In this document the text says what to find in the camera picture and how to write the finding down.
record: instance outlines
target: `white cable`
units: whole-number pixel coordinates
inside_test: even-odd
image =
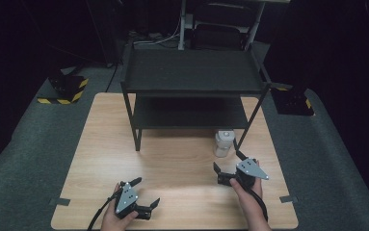
[[[135,42],[133,42],[133,44],[135,44],[135,45],[140,45],[140,44],[154,45],[154,44],[158,44],[158,43],[161,43],[161,42],[170,40],[170,39],[172,39],[174,37],[177,37],[177,36],[180,35],[179,33],[176,34],[177,31],[178,31],[178,27],[180,25],[180,21],[181,21],[181,15],[180,15],[180,17],[178,17],[178,23],[177,23],[177,27],[175,27],[174,33],[169,38],[165,38],[165,39],[158,40],[158,41],[135,41]]]

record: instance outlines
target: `wooden tabletop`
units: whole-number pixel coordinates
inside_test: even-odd
[[[255,98],[244,98],[247,115]],[[242,131],[235,131],[237,136]],[[144,130],[141,151],[136,152],[123,97],[99,93],[91,107],[84,131],[67,175],[51,225],[54,229],[86,230],[119,181],[143,177],[135,186],[137,203],[148,206],[161,198],[151,220],[134,220],[131,230],[245,229],[238,198],[230,187],[217,184],[216,162],[223,172],[233,173],[240,160],[231,149],[225,158],[213,154],[212,130]],[[259,160],[270,180],[263,181],[263,199],[273,229],[298,226],[271,136],[261,111],[241,148]],[[102,216],[94,228],[99,229]]]

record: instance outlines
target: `gray carpet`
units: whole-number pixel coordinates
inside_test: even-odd
[[[61,193],[93,98],[119,92],[120,71],[112,78],[114,67],[85,67],[79,75],[89,82],[76,104],[31,102],[0,155],[0,230],[52,230],[49,201]],[[298,198],[296,230],[369,230],[369,192],[322,102],[311,90],[306,96],[315,116],[278,115],[270,94],[262,106],[289,192]]]

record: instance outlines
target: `upper shelf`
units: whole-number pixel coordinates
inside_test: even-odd
[[[131,49],[123,70],[127,92],[258,94],[264,89],[243,51]]]

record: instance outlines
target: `black tape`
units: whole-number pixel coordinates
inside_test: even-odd
[[[281,196],[279,199],[280,199],[280,202],[282,203],[288,203],[288,202],[297,203],[298,202],[298,198],[292,195]]]
[[[63,199],[63,198],[52,198],[49,200],[49,205],[63,205],[68,206],[70,203],[70,199]]]

